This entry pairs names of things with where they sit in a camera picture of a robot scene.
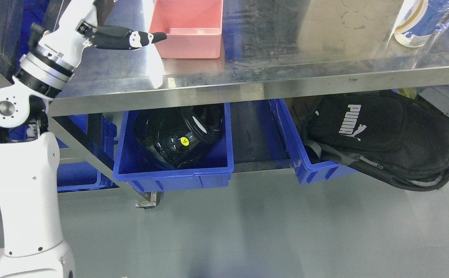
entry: backpack zipper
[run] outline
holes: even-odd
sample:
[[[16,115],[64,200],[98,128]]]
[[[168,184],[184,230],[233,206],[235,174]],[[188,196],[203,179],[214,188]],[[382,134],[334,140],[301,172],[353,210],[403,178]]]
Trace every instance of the backpack zipper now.
[[[378,167],[378,169],[384,169],[384,167],[374,161],[368,160],[367,158],[365,158],[365,156],[360,156],[360,160],[362,160],[363,162],[370,164],[372,166]]]

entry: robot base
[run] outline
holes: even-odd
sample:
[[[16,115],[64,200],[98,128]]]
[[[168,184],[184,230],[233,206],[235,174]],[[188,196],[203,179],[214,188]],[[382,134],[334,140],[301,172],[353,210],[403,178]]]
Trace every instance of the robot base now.
[[[74,278],[71,248],[62,241],[54,248],[26,257],[8,257],[0,249],[0,278]]]

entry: backpack strap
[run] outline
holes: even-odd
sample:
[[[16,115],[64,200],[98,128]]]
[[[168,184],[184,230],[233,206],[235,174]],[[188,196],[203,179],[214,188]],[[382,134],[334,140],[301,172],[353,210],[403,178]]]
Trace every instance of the backpack strap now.
[[[329,145],[317,143],[312,140],[305,140],[304,145],[311,148],[316,153],[317,158],[322,161],[332,160],[336,163],[350,166],[353,162],[364,159],[359,153],[341,153]]]

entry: pink plastic bin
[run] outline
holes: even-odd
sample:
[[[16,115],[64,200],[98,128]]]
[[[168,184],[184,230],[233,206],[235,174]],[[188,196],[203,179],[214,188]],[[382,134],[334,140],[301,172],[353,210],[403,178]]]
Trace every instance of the pink plastic bin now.
[[[149,32],[161,58],[219,58],[222,22],[223,0],[156,0]]]

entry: yellow sticker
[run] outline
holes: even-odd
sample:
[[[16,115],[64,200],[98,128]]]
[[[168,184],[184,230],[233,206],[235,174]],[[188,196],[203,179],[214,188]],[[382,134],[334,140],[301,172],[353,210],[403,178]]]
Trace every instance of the yellow sticker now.
[[[183,146],[188,146],[190,144],[190,141],[189,139],[187,139],[187,137],[180,138],[180,142],[182,142]]]

